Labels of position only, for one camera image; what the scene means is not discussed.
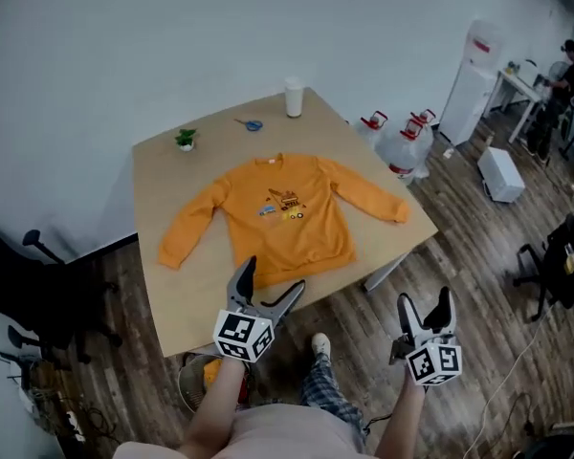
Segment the scissors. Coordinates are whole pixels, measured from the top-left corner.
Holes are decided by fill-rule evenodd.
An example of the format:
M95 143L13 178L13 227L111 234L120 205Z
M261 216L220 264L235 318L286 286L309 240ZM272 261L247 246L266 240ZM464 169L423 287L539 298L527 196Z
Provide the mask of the scissors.
M234 120L236 122L244 124L245 127L247 128L247 131L257 132L264 126L261 120L239 120L239 119Z

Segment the white container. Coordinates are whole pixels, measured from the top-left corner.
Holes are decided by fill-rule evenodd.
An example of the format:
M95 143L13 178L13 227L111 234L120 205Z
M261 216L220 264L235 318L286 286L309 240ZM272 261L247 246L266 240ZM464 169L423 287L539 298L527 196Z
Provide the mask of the white container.
M489 195L494 201L512 203L525 190L525 183L507 151L489 147L478 160Z
M430 109L418 116L413 113L410 115L404 130L383 139L376 149L389 169L407 185L412 181L417 169L425 166L425 159L433 144L430 123L432 117L435 118Z
M372 149L376 149L376 146L384 135L383 131L387 120L388 117L386 114L381 111L376 111L370 116L370 119L360 118L353 128L357 131L357 134L365 139Z
M285 107L287 116L299 118L302 115L302 99L304 98L304 85L296 76L285 80Z
M463 56L478 68L495 69L503 43L498 26L484 20L475 20L468 30Z

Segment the printed graphic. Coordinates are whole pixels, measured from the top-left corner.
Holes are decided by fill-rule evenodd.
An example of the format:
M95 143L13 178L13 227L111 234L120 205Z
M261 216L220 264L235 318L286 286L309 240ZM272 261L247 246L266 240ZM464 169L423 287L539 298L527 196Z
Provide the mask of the printed graphic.
M260 216L265 216L267 214L274 214L274 213L276 213L275 207L268 205L268 206L264 206L262 209L260 209L258 214Z
M457 351L454 348L439 347L440 350L440 370L458 371L459 361Z
M303 218L304 214L300 212L299 208L291 208L287 212L283 212L283 220L285 219L298 219Z
M444 381L449 380L451 377L452 376L444 376L443 374L439 374L431 378L429 381L426 381L425 384L442 384Z
M272 342L272 333L270 332L270 327L266 328L264 333L259 336L259 339L253 344L253 353L257 359L261 353L266 350L268 345Z
M240 315L228 315L219 332L222 339L245 343L253 330L254 319Z
M238 345L227 343L225 341L219 341L219 345L221 345L223 353L227 356L235 357L243 361L251 360L251 358L249 357L249 352L247 352L247 349L245 347L240 347Z
M288 208L293 208L299 204L298 196L295 192L291 190L286 190L285 192L279 192L278 190L273 190L271 188L268 191L275 198L275 202L280 206L281 210L287 210Z
M427 348L424 348L421 352L408 357L408 359L410 360L410 366L414 371L414 379L416 381L421 381L435 372L433 369L433 363L431 362L430 353Z

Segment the human arm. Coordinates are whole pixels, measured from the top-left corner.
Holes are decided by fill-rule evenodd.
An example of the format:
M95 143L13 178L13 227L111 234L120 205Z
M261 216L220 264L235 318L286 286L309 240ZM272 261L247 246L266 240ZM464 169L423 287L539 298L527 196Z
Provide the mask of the human arm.
M188 459L210 459L230 440L244 373L242 361L223 359L217 379L193 416L185 442L179 448Z
M559 81L551 81L549 83L549 86L551 88L565 88L565 87L569 87L570 84L567 80L559 80Z
M404 384L398 402L374 455L381 459L412 459L416 444L425 389L412 380L405 369Z

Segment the sweatshirt hem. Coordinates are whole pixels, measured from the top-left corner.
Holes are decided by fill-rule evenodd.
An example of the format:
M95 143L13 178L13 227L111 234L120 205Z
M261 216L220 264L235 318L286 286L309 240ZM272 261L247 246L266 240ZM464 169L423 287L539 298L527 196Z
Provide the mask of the sweatshirt hem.
M256 289L261 289L263 287L278 284L279 282L285 282L286 280L297 279L306 275L314 275L316 273L338 269L354 262L355 260L357 260L355 252L350 251L348 253L341 253L340 255L332 258L324 258L319 262L311 262L306 265L302 265L292 271L256 275L254 277L254 287Z

